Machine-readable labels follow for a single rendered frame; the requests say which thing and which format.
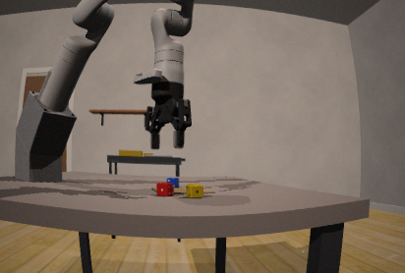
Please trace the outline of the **red die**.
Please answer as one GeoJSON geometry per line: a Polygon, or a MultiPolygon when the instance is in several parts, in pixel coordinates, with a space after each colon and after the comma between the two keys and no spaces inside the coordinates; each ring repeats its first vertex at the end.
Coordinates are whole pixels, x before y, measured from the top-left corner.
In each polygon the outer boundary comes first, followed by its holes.
{"type": "Polygon", "coordinates": [[[157,195],[159,196],[172,196],[174,195],[174,184],[167,183],[157,183],[157,195]]]}

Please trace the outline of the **blue die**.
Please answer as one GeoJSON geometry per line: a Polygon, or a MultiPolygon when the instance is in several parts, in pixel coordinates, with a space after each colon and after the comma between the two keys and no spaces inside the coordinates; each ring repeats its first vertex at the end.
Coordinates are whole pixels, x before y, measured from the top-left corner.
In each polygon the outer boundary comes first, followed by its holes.
{"type": "Polygon", "coordinates": [[[174,184],[174,188],[179,188],[179,178],[167,178],[167,183],[174,184]]]}

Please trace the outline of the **yellow die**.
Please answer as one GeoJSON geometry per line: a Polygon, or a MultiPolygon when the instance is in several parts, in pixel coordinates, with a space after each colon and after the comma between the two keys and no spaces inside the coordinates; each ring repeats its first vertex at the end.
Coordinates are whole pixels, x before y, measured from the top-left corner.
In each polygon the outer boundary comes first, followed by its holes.
{"type": "Polygon", "coordinates": [[[186,197],[203,198],[203,185],[186,185],[186,197]]]}

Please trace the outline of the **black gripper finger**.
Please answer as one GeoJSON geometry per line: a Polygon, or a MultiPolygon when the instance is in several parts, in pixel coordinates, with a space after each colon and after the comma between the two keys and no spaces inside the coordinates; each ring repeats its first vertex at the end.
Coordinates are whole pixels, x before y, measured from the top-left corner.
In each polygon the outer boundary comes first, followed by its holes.
{"type": "Polygon", "coordinates": [[[173,117],[171,115],[167,106],[162,106],[162,111],[168,119],[169,123],[171,123],[176,130],[174,131],[174,147],[183,148],[185,129],[192,125],[191,102],[188,99],[179,98],[176,103],[176,109],[178,109],[179,111],[177,117],[173,117]],[[184,120],[184,116],[186,116],[186,121],[184,120]]]}
{"type": "Polygon", "coordinates": [[[146,120],[145,120],[145,130],[150,132],[150,148],[159,149],[159,137],[160,130],[165,124],[159,123],[157,120],[161,109],[156,107],[147,106],[146,110],[146,120]],[[151,125],[149,125],[151,122],[151,125]],[[156,127],[157,126],[157,127],[156,127]]]}

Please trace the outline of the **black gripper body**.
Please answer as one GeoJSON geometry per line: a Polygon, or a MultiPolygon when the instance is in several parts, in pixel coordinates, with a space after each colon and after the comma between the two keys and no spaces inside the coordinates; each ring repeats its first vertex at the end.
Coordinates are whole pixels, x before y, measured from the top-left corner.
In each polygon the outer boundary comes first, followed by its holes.
{"type": "Polygon", "coordinates": [[[158,115],[158,122],[168,124],[168,120],[162,111],[162,106],[167,106],[173,117],[178,116],[176,109],[179,98],[184,98],[184,85],[179,82],[156,82],[151,86],[151,98],[155,101],[156,107],[161,109],[158,115]]]}

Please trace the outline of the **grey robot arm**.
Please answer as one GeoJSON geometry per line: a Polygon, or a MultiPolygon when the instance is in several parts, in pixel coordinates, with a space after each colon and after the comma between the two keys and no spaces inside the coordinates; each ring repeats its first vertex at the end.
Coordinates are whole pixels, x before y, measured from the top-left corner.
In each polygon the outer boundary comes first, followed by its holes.
{"type": "MultiPolygon", "coordinates": [[[[46,107],[64,112],[87,63],[114,18],[108,0],[82,0],[73,22],[86,31],[66,38],[53,68],[48,71],[38,96],[46,107]],[[88,30],[87,30],[88,29],[88,30]]],[[[184,84],[184,46],[169,35],[185,36],[192,27],[195,0],[170,0],[181,11],[160,8],[151,17],[155,57],[152,70],[135,75],[134,83],[179,82],[184,84]]]]}

